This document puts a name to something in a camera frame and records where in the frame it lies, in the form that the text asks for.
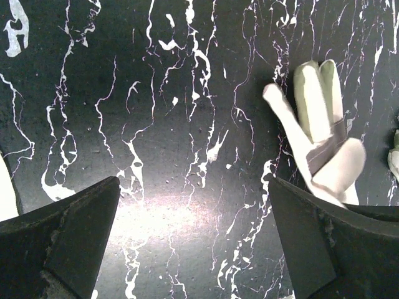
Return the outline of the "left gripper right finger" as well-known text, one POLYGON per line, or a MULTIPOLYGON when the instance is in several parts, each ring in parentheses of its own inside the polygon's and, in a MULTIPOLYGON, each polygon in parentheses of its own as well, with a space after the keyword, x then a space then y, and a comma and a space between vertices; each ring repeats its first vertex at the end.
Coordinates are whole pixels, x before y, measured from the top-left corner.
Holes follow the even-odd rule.
POLYGON ((398 207, 345 208, 285 180, 269 198, 296 298, 398 298, 398 207))

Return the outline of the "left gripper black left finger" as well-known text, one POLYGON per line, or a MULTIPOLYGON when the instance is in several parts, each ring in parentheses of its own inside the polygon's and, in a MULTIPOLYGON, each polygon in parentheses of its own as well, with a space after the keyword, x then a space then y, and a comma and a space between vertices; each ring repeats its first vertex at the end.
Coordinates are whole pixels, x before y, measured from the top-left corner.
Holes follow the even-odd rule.
POLYGON ((1 222, 1 298, 91 298, 120 197, 111 176, 1 222))

